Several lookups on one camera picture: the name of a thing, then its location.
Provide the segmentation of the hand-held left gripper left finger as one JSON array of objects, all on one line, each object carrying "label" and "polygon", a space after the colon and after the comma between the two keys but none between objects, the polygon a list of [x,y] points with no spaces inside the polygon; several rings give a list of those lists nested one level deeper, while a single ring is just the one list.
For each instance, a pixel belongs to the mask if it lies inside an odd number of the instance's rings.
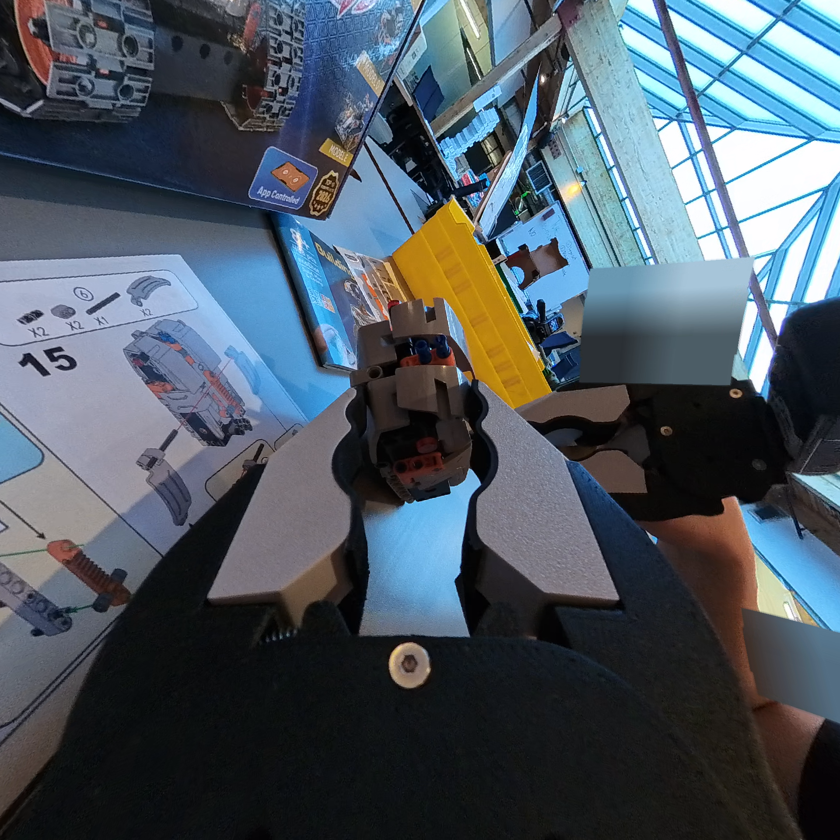
[{"label": "hand-held left gripper left finger", "polygon": [[327,600],[360,631],[370,572],[354,481],[365,425],[364,398],[350,388],[269,457],[210,603],[273,602],[300,625],[310,603]]}]

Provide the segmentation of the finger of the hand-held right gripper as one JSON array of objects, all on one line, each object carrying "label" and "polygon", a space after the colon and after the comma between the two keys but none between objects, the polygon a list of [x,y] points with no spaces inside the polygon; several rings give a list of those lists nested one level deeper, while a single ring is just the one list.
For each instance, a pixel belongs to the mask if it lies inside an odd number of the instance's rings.
[{"label": "finger of the hand-held right gripper", "polygon": [[541,434],[618,434],[631,402],[626,385],[565,389],[520,406],[518,414]]},{"label": "finger of the hand-held right gripper", "polygon": [[643,464],[650,447],[643,427],[587,427],[564,431],[564,453],[610,494],[648,492]]}]

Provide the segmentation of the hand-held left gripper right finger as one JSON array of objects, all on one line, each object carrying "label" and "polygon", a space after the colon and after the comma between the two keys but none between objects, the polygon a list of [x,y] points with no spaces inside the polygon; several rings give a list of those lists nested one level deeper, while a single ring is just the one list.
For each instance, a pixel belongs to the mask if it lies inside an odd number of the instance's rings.
[{"label": "hand-held left gripper right finger", "polygon": [[613,578],[566,459],[486,384],[466,398],[473,429],[458,596],[470,635],[498,603],[526,635],[540,636],[558,605],[613,609]]}]

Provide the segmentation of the grey building block robot model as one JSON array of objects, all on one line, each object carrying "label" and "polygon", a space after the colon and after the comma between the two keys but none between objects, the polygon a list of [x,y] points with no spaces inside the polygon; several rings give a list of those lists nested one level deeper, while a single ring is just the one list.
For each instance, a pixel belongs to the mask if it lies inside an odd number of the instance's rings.
[{"label": "grey building block robot model", "polygon": [[447,495],[469,471],[466,413],[472,367],[464,330],[445,299],[393,302],[356,334],[351,384],[369,410],[364,434],[381,477],[405,502]]}]

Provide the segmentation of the person's right forearm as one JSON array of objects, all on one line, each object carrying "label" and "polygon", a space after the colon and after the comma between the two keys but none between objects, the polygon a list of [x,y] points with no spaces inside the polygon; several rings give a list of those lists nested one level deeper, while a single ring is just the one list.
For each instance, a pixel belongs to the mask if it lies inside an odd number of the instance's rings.
[{"label": "person's right forearm", "polygon": [[759,608],[754,551],[738,500],[729,497],[722,504],[723,513],[713,517],[637,524],[656,537],[659,550],[707,613],[738,676],[773,777],[797,816],[805,758],[824,719],[757,691],[742,634],[742,609]]}]

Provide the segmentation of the grey desk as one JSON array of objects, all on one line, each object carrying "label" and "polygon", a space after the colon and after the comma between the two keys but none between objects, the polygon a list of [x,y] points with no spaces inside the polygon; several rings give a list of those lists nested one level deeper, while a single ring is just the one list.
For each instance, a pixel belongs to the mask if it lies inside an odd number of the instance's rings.
[{"label": "grey desk", "polygon": [[[175,254],[312,420],[349,387],[317,365],[268,213],[2,159],[2,259]],[[455,577],[472,472],[451,493],[364,509],[371,577],[363,635],[468,634]]]}]

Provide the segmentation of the brown cardboard cutout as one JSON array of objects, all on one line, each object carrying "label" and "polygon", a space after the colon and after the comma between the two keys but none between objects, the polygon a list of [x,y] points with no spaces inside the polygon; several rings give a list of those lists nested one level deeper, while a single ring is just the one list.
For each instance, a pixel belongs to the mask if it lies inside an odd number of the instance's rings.
[{"label": "brown cardboard cutout", "polygon": [[515,253],[507,257],[506,262],[510,269],[521,269],[523,279],[518,284],[518,288],[522,291],[525,291],[542,276],[547,276],[569,265],[567,258],[560,252],[556,237],[553,237],[548,244],[541,245],[534,250],[530,250],[526,245],[521,245]]}]

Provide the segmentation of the yellow plastic bin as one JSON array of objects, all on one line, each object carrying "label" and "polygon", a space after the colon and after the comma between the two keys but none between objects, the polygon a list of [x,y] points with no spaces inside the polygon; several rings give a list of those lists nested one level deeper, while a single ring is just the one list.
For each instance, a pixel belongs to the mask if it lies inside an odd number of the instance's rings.
[{"label": "yellow plastic bin", "polygon": [[449,201],[393,254],[416,298],[443,298],[463,326],[476,377],[510,407],[550,393],[529,334],[475,227]]}]

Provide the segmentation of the white whiteboard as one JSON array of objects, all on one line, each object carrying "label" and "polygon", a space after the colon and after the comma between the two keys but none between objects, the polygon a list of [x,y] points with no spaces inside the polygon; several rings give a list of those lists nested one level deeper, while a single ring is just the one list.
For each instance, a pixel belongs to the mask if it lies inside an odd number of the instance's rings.
[{"label": "white whiteboard", "polygon": [[517,252],[523,245],[533,252],[540,246],[550,245],[553,239],[557,239],[559,252],[568,265],[553,273],[542,272],[540,279],[526,289],[532,302],[543,299],[549,310],[561,308],[565,301],[584,292],[590,274],[561,204],[553,203],[527,222],[517,222],[499,237],[500,246],[508,254]]}]

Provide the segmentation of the open white assembly manual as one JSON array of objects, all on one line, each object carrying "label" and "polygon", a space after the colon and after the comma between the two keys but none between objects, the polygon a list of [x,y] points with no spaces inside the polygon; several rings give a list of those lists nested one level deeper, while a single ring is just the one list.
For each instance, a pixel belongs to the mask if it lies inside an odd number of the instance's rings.
[{"label": "open white assembly manual", "polygon": [[307,419],[178,255],[1,266],[4,812],[169,548]]}]

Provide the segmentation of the robot sticker sheet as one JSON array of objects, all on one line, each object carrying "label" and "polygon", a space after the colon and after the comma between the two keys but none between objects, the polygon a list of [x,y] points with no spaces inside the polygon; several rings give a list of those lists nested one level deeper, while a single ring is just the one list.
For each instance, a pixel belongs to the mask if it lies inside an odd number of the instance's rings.
[{"label": "robot sticker sheet", "polygon": [[391,301],[407,302],[414,299],[414,294],[395,274],[390,262],[339,246],[334,246],[334,250],[350,274],[343,288],[358,327],[387,320]]}]

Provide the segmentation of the white standing board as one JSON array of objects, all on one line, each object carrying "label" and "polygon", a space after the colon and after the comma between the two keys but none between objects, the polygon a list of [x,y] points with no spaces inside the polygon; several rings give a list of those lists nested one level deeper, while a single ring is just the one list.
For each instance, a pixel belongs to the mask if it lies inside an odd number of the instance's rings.
[{"label": "white standing board", "polygon": [[492,232],[498,217],[518,179],[524,158],[528,150],[529,139],[537,116],[539,91],[539,71],[535,70],[528,77],[526,85],[527,108],[522,119],[520,133],[511,152],[504,158],[498,174],[490,184],[490,189],[476,210],[474,219],[475,233],[479,242],[486,244],[492,239]]}]

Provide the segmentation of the blue instruction booklet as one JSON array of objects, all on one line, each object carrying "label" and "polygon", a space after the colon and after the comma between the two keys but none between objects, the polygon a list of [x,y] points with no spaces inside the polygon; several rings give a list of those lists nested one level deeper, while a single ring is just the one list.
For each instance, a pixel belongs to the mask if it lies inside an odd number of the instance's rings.
[{"label": "blue instruction booklet", "polygon": [[277,213],[273,223],[320,365],[355,370],[360,327],[385,319],[369,273],[354,252],[323,242],[296,217]]}]

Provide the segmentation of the blue robot kit box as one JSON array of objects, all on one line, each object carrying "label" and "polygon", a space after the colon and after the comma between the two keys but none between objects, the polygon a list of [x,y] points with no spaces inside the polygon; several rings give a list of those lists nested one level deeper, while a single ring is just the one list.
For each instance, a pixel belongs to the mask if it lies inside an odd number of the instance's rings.
[{"label": "blue robot kit box", "polygon": [[328,217],[409,1],[2,1],[1,152]]}]

